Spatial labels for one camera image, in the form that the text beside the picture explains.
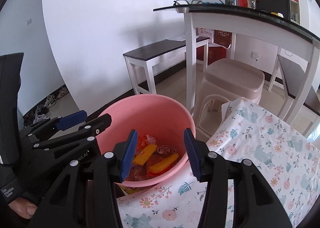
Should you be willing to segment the person's left hand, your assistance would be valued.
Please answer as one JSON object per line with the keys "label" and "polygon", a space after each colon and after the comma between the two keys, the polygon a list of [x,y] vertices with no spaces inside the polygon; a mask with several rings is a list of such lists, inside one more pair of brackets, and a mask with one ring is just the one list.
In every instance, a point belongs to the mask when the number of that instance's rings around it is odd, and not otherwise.
{"label": "person's left hand", "polygon": [[31,219],[37,210],[35,204],[21,197],[11,202],[9,207],[24,219]]}

